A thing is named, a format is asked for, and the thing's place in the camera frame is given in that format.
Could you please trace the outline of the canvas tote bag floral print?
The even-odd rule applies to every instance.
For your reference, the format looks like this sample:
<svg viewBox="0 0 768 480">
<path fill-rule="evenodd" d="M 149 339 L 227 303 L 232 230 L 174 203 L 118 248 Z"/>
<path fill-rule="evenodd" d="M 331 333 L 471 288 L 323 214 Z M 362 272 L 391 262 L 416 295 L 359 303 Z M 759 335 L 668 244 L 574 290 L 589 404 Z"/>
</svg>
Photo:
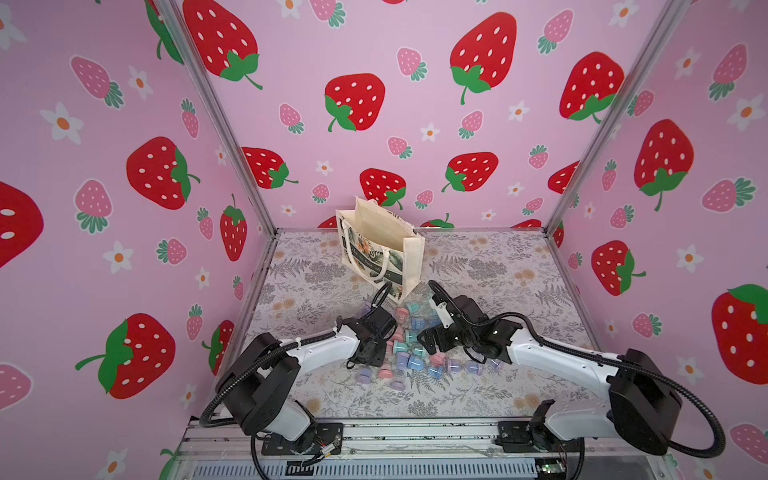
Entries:
<svg viewBox="0 0 768 480">
<path fill-rule="evenodd" d="M 342 264 L 376 288 L 388 284 L 388 298 L 403 304 L 421 282 L 426 239 L 372 200 L 357 198 L 335 218 Z"/>
</svg>

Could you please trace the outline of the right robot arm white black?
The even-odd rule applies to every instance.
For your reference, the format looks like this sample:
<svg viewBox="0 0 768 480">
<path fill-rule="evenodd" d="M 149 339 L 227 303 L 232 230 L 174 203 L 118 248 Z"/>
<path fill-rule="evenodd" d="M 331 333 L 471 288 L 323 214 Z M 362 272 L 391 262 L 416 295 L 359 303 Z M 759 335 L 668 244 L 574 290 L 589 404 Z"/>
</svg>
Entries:
<svg viewBox="0 0 768 480">
<path fill-rule="evenodd" d="M 541 370 L 596 396 L 593 403 L 545 408 L 539 425 L 544 434 L 563 441 L 621 438 L 658 456 L 670 449 L 682 400 L 644 353 L 617 355 L 569 346 L 536 333 L 521 313 L 489 317 L 464 295 L 449 299 L 433 294 L 429 305 L 440 320 L 418 336 L 429 354 L 462 348 L 474 360 Z"/>
</svg>

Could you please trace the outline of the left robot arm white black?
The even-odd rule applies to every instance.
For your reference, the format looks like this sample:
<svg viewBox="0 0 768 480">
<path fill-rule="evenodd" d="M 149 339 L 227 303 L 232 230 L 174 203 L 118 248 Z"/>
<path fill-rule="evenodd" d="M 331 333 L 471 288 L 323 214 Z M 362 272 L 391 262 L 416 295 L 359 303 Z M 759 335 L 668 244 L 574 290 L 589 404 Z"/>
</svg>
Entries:
<svg viewBox="0 0 768 480">
<path fill-rule="evenodd" d="M 373 307 L 359 318 L 338 318 L 331 330 L 311 337 L 280 341 L 270 333 L 260 334 L 222 374 L 200 424 L 235 424 L 247 436 L 266 432 L 302 440 L 315 420 L 307 409 L 289 401 L 297 378 L 331 364 L 381 367 L 396 329 L 392 314 Z"/>
</svg>

